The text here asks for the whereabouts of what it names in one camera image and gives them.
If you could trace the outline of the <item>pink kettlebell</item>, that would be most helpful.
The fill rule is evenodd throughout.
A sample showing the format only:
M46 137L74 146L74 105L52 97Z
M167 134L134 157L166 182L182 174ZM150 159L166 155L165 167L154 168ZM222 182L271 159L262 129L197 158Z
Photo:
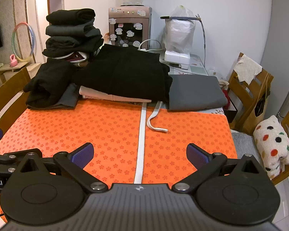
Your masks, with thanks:
M10 67L15 67L18 64L18 60L14 54L10 55Z

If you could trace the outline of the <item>polka dot plush pillow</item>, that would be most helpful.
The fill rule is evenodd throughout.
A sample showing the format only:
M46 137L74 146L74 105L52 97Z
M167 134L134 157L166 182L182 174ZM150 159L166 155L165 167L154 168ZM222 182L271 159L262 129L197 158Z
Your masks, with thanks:
M289 137L276 116L260 122L253 137L270 179L277 177L289 165Z

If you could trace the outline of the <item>orange patterned table mat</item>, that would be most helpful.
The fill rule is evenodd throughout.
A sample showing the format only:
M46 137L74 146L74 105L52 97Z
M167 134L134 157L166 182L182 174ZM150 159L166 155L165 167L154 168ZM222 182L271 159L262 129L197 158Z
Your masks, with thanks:
M83 100L72 110L26 110L0 140L0 154L38 148L45 157L89 142L94 158L86 171L107 185L132 183L136 171L141 106ZM186 157L194 143L209 153L237 157L227 118L221 114L160 110L145 130L145 184L175 182L195 168Z

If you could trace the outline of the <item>wooden chair with paper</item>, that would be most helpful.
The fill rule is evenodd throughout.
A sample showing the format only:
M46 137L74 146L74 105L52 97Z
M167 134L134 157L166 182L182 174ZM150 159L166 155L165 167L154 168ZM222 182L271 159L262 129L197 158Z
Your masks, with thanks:
M232 102L238 113L231 123L233 130L241 130L242 124L250 114L260 93L260 88L267 74L260 64L249 58L244 53L240 53L229 78L228 92L233 98ZM271 93L271 82L274 77L270 74L269 87Z

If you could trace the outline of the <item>large black folded garment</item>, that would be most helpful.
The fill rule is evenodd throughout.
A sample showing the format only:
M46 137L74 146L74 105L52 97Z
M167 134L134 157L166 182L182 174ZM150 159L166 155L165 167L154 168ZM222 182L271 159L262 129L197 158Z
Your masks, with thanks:
M160 55L105 44L86 67L73 75L77 85L106 94L151 101L169 101L172 77Z

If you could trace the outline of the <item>white power adapter box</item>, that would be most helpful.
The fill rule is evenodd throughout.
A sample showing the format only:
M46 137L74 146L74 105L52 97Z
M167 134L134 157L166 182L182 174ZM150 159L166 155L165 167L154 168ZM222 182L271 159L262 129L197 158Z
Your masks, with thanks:
M189 69L191 65L190 54L182 54L173 51L165 51L164 60L168 63L178 64L182 69Z

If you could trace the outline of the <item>beige folded garment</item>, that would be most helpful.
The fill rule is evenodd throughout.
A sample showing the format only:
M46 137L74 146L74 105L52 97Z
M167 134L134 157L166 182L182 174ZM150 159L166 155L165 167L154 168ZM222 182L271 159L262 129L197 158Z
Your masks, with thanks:
M138 98L127 98L117 95L110 95L103 93L91 88L84 86L80 87L79 94L83 96L84 99L96 99L96 100L107 100L107 101L118 101L118 102L136 102L136 103L150 103L151 100L138 99Z

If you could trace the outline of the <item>colourful hula hoop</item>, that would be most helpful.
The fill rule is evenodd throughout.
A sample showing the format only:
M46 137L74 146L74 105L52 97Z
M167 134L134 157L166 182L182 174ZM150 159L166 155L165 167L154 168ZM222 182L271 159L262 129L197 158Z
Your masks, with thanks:
M11 45L13 55L18 62L34 59L36 37L33 28L26 22L15 25L12 32Z

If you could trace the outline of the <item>grey trousers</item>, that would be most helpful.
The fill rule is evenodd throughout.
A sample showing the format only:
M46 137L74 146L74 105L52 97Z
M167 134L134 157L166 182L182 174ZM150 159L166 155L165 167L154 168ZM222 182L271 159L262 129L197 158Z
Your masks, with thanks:
M228 100L214 76L174 74L169 91L169 110L189 112L227 105Z

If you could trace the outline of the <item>black garment on left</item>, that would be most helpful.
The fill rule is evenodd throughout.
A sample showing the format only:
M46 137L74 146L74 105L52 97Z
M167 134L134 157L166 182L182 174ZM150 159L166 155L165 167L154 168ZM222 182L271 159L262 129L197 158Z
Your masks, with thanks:
M80 68L71 62L48 58L23 89L29 93L26 105L47 107L56 104L70 84L77 85L79 71Z

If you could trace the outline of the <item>stack of dark folded clothes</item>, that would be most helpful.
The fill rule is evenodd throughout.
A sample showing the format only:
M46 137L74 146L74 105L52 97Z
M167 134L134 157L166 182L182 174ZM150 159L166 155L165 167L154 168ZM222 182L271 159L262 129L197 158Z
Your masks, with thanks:
M74 52L93 55L104 43L95 28L95 11L91 8L57 10L46 16L49 25L45 34L46 48L42 54L50 58L67 56Z

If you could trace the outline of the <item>dark grey folded cloth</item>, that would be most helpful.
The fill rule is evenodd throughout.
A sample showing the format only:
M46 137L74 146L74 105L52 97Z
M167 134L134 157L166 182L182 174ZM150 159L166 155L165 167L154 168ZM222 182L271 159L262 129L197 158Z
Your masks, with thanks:
M28 104L27 108L30 110L74 109L79 99L79 89L79 86L70 84L56 104L47 107L35 107Z

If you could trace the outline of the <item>white plastic bag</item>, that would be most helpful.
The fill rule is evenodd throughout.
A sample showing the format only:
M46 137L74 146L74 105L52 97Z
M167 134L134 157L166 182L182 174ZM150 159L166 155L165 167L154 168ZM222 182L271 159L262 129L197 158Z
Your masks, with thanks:
M192 50L196 16L180 5L165 20L162 42L168 51L189 54Z

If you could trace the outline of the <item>pink water dispenser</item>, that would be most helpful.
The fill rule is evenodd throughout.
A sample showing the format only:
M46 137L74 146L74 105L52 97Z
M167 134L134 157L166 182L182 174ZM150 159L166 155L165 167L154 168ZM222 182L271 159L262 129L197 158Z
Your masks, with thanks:
M112 45L148 49L152 8L125 5L108 10L109 40Z

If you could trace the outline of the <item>silver refrigerator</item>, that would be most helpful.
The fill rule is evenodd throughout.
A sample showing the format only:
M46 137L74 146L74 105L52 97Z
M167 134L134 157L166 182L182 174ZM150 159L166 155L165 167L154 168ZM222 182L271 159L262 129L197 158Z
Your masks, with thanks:
M289 0L272 0L262 67L273 75L265 117L282 119L289 111Z

